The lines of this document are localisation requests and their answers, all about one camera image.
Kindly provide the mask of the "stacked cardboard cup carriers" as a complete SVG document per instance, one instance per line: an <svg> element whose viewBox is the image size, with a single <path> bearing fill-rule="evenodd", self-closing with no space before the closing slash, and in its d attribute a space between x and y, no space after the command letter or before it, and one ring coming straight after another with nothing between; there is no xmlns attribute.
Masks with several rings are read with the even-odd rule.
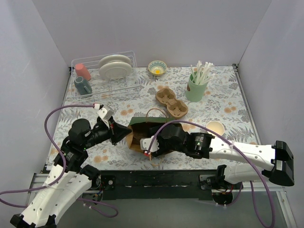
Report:
<svg viewBox="0 0 304 228"><path fill-rule="evenodd" d="M157 91L156 100L166 106L168 113L175 119L181 119L188 113L188 107L176 98L176 94L170 88L162 88Z"/></svg>

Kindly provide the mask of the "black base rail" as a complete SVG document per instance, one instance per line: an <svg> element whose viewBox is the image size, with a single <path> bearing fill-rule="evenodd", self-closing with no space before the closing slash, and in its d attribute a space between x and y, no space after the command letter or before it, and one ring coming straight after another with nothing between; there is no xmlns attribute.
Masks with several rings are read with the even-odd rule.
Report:
<svg viewBox="0 0 304 228"><path fill-rule="evenodd" d="M100 171L103 200L201 199L212 200L203 181L216 170Z"/></svg>

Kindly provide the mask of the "patterned small bowl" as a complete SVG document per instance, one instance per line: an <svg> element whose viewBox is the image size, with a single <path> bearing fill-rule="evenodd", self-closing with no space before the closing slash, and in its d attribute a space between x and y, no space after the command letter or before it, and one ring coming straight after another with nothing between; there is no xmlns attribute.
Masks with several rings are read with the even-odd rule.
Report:
<svg viewBox="0 0 304 228"><path fill-rule="evenodd" d="M163 61L154 60L149 63L148 70L154 76L161 76L166 72L167 65Z"/></svg>

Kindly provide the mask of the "green paper bag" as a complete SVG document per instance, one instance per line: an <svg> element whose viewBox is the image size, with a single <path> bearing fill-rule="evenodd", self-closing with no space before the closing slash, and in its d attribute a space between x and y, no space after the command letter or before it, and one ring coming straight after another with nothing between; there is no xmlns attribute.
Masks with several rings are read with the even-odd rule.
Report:
<svg viewBox="0 0 304 228"><path fill-rule="evenodd" d="M150 117L149 112L152 110L160 111L164 117ZM151 138L162 125L173 120L175 120L175 118L169 117L162 109L159 108L151 108L148 110L145 117L132 117L128 126L132 132L126 136L126 142L129 149L147 156L152 166L160 166L163 158L161 158L159 163L153 163L151 152L147 153L147 149L141 149L140 140L142 138Z"/></svg>

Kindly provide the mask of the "grey-green mug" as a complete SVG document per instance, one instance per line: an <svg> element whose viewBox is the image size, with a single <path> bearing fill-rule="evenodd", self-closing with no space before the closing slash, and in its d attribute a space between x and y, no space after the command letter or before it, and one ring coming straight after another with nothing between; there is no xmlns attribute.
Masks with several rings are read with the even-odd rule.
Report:
<svg viewBox="0 0 304 228"><path fill-rule="evenodd" d="M80 95L92 94L92 88L88 81L82 76L78 76L74 80L74 85Z"/></svg>

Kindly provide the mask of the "pink cup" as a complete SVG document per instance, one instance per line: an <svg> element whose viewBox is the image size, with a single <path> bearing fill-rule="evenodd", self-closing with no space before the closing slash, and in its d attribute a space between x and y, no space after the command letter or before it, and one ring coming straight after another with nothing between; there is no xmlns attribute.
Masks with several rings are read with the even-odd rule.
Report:
<svg viewBox="0 0 304 228"><path fill-rule="evenodd" d="M91 79L91 74L84 64L76 64L75 71L78 77L83 77L85 80L89 81Z"/></svg>

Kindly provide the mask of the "stacked brown paper cups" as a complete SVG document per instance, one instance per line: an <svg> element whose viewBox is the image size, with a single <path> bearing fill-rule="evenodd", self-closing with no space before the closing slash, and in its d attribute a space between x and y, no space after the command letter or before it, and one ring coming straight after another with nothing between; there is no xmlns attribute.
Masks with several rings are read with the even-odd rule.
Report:
<svg viewBox="0 0 304 228"><path fill-rule="evenodd" d="M206 127L210 129L211 131L214 131L215 133L219 135L223 135L225 132L225 127L223 124L219 121L210 121L207 123Z"/></svg>

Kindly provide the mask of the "rear white plate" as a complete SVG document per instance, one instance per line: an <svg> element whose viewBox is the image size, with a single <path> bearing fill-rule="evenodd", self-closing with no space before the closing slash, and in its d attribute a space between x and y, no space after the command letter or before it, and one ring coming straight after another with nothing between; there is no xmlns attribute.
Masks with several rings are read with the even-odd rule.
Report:
<svg viewBox="0 0 304 228"><path fill-rule="evenodd" d="M101 68L107 63L111 62L125 62L128 63L129 65L131 64L131 60L129 57L125 55L120 55L120 54L114 54L114 55L109 55L103 57L99 62L98 62L98 68Z"/></svg>

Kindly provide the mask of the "front white plate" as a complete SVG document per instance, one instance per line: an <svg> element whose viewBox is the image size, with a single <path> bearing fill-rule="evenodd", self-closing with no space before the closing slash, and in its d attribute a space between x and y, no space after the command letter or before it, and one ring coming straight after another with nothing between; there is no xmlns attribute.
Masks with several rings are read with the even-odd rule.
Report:
<svg viewBox="0 0 304 228"><path fill-rule="evenodd" d="M99 75L108 79L120 79L130 75L131 65L125 62L111 62L99 68Z"/></svg>

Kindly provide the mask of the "white plate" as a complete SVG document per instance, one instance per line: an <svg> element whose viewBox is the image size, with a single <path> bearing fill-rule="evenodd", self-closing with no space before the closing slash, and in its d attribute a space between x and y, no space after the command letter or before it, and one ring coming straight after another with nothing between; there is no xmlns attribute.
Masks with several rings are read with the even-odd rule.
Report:
<svg viewBox="0 0 304 228"><path fill-rule="evenodd" d="M114 54L114 55L109 55L103 57L99 62L98 62L98 68L101 68L107 63L111 62L125 62L128 63L129 65L131 64L131 60L129 57L125 55L120 55L120 54Z"/></svg>
<svg viewBox="0 0 304 228"><path fill-rule="evenodd" d="M131 65L125 62L111 62L99 68L99 75L108 79L120 79L130 75Z"/></svg>

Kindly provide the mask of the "green straw holder cup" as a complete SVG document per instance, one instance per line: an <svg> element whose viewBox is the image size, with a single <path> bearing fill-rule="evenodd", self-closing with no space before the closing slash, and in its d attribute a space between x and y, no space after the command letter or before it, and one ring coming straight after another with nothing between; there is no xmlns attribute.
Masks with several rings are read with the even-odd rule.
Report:
<svg viewBox="0 0 304 228"><path fill-rule="evenodd" d="M199 102L205 93L207 84L197 85L193 82L193 75L191 74L188 80L186 89L186 98L191 102Z"/></svg>

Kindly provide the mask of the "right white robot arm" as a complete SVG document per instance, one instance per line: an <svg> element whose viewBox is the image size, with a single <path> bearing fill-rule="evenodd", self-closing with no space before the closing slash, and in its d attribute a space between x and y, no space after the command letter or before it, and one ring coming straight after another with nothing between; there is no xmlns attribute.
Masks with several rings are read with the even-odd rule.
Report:
<svg viewBox="0 0 304 228"><path fill-rule="evenodd" d="M203 179L203 184L210 189L225 189L259 179L287 187L295 184L294 156L284 141L273 145L238 143L210 133L188 133L174 123L166 123L150 138L142 138L140 147L153 157L177 151L194 159L237 161L237 165L218 166L215 176Z"/></svg>

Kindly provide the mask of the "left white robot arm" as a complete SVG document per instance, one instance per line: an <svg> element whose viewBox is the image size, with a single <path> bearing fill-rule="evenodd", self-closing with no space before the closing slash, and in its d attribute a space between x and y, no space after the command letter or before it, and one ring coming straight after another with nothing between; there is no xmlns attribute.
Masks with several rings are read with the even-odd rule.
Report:
<svg viewBox="0 0 304 228"><path fill-rule="evenodd" d="M113 118L108 122L98 118L94 127L87 119L74 121L62 142L63 154L55 158L43 189L21 214L13 215L10 223L16 228L55 228L86 190L100 187L100 171L91 165L82 167L88 158L86 150L107 140L116 145L129 133L131 129Z"/></svg>

